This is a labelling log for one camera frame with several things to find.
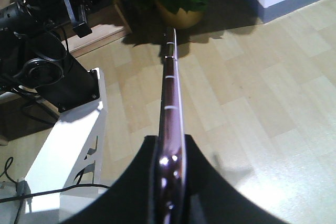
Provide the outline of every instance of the white stand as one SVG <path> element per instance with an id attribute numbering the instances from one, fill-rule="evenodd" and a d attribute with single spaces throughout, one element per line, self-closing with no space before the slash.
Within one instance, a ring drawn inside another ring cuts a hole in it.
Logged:
<path id="1" fill-rule="evenodd" d="M 93 172 L 92 183 L 100 183 L 107 98 L 103 73 L 96 71 L 100 98 L 60 115 L 25 177 L 32 194 L 71 186 L 83 169 Z M 89 191 L 101 193 L 98 188 Z M 27 200 L 19 223 L 58 223 L 72 212 L 62 207 L 69 205 L 62 203 L 67 200 L 60 193 Z"/>

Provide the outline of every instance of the black phone mount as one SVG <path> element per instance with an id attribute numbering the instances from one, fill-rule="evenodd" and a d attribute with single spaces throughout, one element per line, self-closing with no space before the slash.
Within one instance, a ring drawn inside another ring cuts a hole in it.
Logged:
<path id="1" fill-rule="evenodd" d="M 157 136 L 147 136 L 120 178 L 89 207 L 62 224 L 155 223 L 153 164 Z M 187 191 L 182 223 L 285 224 L 234 189 L 206 160 L 190 135 L 187 149 Z"/>

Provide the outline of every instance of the black camera equipment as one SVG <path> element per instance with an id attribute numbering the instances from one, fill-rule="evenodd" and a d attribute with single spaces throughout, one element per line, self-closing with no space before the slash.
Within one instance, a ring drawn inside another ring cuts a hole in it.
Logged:
<path id="1" fill-rule="evenodd" d="M 71 23 L 79 37 L 90 34 L 87 15 L 110 1 L 17 0 L 0 10 L 0 91 L 35 89 L 60 112 L 99 97 L 95 72 L 80 65 L 55 29 Z"/>

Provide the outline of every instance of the black cable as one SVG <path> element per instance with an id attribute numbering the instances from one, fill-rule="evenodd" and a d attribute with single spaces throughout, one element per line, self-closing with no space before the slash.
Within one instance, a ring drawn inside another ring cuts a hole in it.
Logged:
<path id="1" fill-rule="evenodd" d="M 30 115 L 28 114 L 27 112 L 24 111 L 24 108 L 26 108 L 25 104 L 22 105 L 20 107 L 20 112 L 22 113 L 22 115 L 24 115 L 25 117 L 29 118 L 29 119 L 32 119 L 34 121 L 37 121 L 37 122 L 40 122 L 40 123 L 44 123 L 44 124 L 47 124 L 47 125 L 51 125 L 53 126 L 55 123 L 51 123 L 51 122 L 48 122 L 48 121 L 45 121 L 41 118 L 37 118 L 36 116 L 33 116 L 33 115 Z"/>
<path id="2" fill-rule="evenodd" d="M 20 200 L 19 209 L 16 212 L 16 217 L 15 217 L 15 220 L 14 220 L 13 224 L 18 224 L 18 222 L 19 222 L 19 216 L 20 216 L 20 213 L 21 213 L 21 210 L 22 210 L 23 202 L 24 202 L 23 199 Z"/>
<path id="3" fill-rule="evenodd" d="M 50 115 L 53 119 L 58 120 L 58 116 L 51 110 L 49 110 L 45 105 L 38 103 L 37 101 L 35 101 L 34 99 L 30 98 L 28 95 L 21 93 L 19 91 L 17 91 L 16 89 L 11 89 L 8 90 L 8 92 L 12 92 L 15 94 L 18 94 L 19 96 L 21 96 L 22 98 L 28 100 L 29 102 L 33 102 L 34 105 L 37 105 L 38 107 L 40 107 L 42 110 L 44 110 L 48 115 Z"/>
<path id="4" fill-rule="evenodd" d="M 73 186 L 68 186 L 62 189 L 57 189 L 57 190 L 51 190 L 51 191 L 42 191 L 40 193 L 34 193 L 34 194 L 25 194 L 21 196 L 15 196 L 15 197 L 10 197 L 10 198 L 4 198 L 0 199 L 0 203 L 5 203 L 9 201 L 14 201 L 14 200 L 21 200 L 21 199 L 28 199 L 36 196 L 41 196 L 41 195 L 47 195 L 47 194 L 56 194 L 56 193 L 62 193 L 64 191 L 68 191 L 77 187 L 102 187 L 106 189 L 110 189 L 110 186 L 102 185 L 102 184 L 79 184 L 79 185 L 73 185 Z"/>
<path id="5" fill-rule="evenodd" d="M 7 172 L 8 169 L 10 168 L 10 166 L 12 165 L 13 160 L 14 160 L 13 157 L 9 157 L 9 158 L 7 159 L 7 161 L 6 161 L 6 163 L 5 163 L 5 169 L 4 169 L 4 171 L 0 174 L 0 178 L 5 174 L 6 177 L 7 177 L 11 182 L 13 182 L 13 183 L 16 185 L 17 182 L 16 182 L 15 180 L 13 180 L 13 179 L 9 176 L 9 174 L 8 174 L 8 172 Z"/>
<path id="6" fill-rule="evenodd" d="M 67 33 L 65 32 L 64 28 L 61 26 L 60 27 L 62 32 L 63 32 L 63 36 L 64 36 L 64 40 L 65 40 L 65 44 L 67 45 L 67 52 L 69 52 L 69 43 L 68 43 L 68 37 L 67 37 Z"/>

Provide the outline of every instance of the wooden floor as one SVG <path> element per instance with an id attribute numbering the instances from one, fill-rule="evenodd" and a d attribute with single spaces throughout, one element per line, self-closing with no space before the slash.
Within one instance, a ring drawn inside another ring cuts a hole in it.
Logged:
<path id="1" fill-rule="evenodd" d="M 217 23 L 226 11 L 217 13 Z M 216 29 L 206 16 L 179 33 L 185 132 L 259 206 L 290 223 L 335 223 L 336 0 L 267 24 L 253 16 L 245 21 Z M 157 38 L 135 41 L 127 37 L 79 57 L 106 78 L 103 179 L 117 179 L 143 138 L 158 133 L 160 46 Z M 15 157 L 13 177 L 25 175 L 47 133 L 0 147 L 1 163 Z"/>

